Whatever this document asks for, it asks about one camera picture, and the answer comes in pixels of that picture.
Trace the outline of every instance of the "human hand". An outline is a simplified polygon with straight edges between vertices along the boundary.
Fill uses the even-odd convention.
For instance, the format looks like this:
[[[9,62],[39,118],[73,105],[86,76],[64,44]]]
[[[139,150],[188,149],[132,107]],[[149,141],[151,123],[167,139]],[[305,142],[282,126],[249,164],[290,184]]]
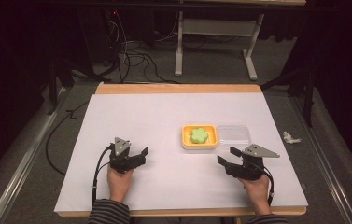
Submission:
[[[108,165],[106,178],[109,186],[109,199],[123,203],[124,198],[129,190],[132,180],[133,170],[127,171],[124,174],[118,173]]]
[[[269,178],[262,175],[258,180],[245,180],[238,178],[243,183],[248,199],[251,201],[256,215],[272,214],[268,204]]]

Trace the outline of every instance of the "desk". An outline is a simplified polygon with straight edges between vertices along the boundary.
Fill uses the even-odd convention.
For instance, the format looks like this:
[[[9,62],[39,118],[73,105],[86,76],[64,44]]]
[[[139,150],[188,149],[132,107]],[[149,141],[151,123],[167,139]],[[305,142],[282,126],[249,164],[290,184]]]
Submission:
[[[200,117],[192,118],[191,111],[200,113]],[[264,159],[275,179],[274,213],[305,213],[307,201],[260,87],[172,84],[97,88],[55,212],[63,217],[89,215],[96,163],[117,136],[132,142],[131,155],[149,148],[147,163],[134,172],[133,185],[125,199],[133,217],[253,214],[240,183],[226,175],[217,163],[217,155],[235,159],[228,150],[189,153],[182,148],[182,126],[196,122],[248,127],[253,143],[280,154],[277,159]],[[97,198],[107,198],[106,172],[102,171],[98,180]]]
[[[305,0],[195,0],[195,2],[207,3],[247,3],[260,5],[288,5],[288,6],[303,6]],[[242,49],[243,58],[246,63],[248,75],[251,80],[257,80],[257,72],[255,71],[254,63],[251,59],[252,51],[255,47],[260,27],[262,26],[264,14],[259,14],[256,21],[215,21],[215,20],[197,20],[184,19],[183,12],[178,12],[178,41],[176,49],[176,71],[175,75],[182,75],[182,57],[183,46],[182,36],[184,34],[195,35],[229,35],[229,36],[247,36],[250,37],[249,46],[247,49]]]

